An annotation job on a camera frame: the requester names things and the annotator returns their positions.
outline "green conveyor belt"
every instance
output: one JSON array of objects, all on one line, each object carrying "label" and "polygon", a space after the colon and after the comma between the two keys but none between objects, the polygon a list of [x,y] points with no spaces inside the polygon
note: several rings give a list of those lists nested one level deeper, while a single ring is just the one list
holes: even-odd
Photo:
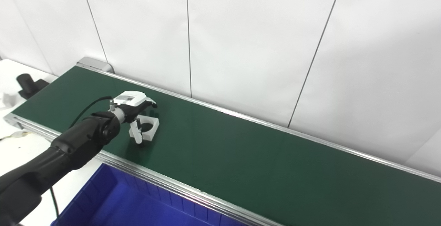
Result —
[{"label": "green conveyor belt", "polygon": [[91,101],[126,90],[154,99],[147,113],[161,124],[143,148],[125,124],[112,154],[285,225],[441,225],[438,182],[81,67],[13,113],[63,132]]}]

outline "blue bin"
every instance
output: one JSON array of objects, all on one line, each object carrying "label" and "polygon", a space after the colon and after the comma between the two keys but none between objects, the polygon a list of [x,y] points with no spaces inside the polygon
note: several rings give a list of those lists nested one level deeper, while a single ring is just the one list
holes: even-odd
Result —
[{"label": "blue bin", "polygon": [[245,226],[102,164],[52,226]]}]

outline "black cable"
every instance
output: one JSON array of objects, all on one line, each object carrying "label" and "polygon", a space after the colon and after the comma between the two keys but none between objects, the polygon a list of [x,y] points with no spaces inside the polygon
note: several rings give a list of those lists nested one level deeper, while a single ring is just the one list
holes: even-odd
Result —
[{"label": "black cable", "polygon": [[60,212],[58,211],[58,204],[57,204],[57,200],[55,199],[55,193],[54,193],[54,189],[51,187],[49,189],[51,191],[51,195],[52,195],[52,201],[54,202],[54,207],[55,207],[55,213],[57,214],[57,224],[60,223]]},{"label": "black cable", "polygon": [[[97,100],[95,100],[95,101],[93,101],[92,103],[90,103],[90,105],[88,105],[86,108],[84,108],[84,110],[82,110],[80,113],[79,113],[79,115],[75,118],[75,120],[72,122],[72,124],[69,126],[69,128],[71,128],[72,126],[74,126],[76,123],[77,123],[77,121],[78,121],[78,119],[90,108],[90,107],[92,107],[94,104],[96,104],[97,102],[99,102],[99,101],[102,101],[102,100],[106,100],[106,99],[113,99],[113,97],[112,96],[105,96],[105,97],[101,97],[101,98],[99,98],[99,99],[97,99]],[[60,222],[60,212],[58,211],[58,204],[57,204],[57,200],[55,199],[55,193],[54,193],[54,190],[53,190],[53,188],[51,187],[50,189],[49,189],[50,191],[51,191],[51,195],[52,195],[52,201],[54,202],[54,207],[55,207],[55,212],[57,213],[57,225],[60,225],[61,224],[61,222]]]},{"label": "black cable", "polygon": [[74,126],[77,123],[78,119],[85,113],[85,111],[87,111],[90,107],[92,107],[94,104],[96,104],[96,102],[101,101],[101,100],[106,100],[106,99],[113,99],[113,98],[112,98],[112,96],[105,96],[105,97],[101,97],[101,98],[93,101],[75,118],[75,120],[72,122],[72,124],[69,126],[69,128]]}]

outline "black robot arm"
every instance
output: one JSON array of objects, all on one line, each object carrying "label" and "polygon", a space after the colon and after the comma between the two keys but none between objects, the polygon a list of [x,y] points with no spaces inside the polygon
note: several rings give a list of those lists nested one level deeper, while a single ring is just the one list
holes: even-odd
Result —
[{"label": "black robot arm", "polygon": [[0,226],[19,223],[41,202],[41,195],[72,170],[83,167],[120,131],[112,112],[80,121],[28,163],[0,177]]}]

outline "wall panel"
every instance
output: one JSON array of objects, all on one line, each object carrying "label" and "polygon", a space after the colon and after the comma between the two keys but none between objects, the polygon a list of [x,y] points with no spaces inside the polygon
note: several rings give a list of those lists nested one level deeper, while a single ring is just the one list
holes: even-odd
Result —
[{"label": "wall panel", "polygon": [[190,95],[186,0],[89,0],[119,75]]},{"label": "wall panel", "polygon": [[334,0],[188,0],[192,93],[287,126]]},{"label": "wall panel", "polygon": [[105,61],[86,0],[14,1],[55,75],[84,56]]},{"label": "wall panel", "polygon": [[337,0],[291,128],[403,163],[441,127],[441,0]]},{"label": "wall panel", "polygon": [[0,57],[52,73],[14,0],[0,0]]}]

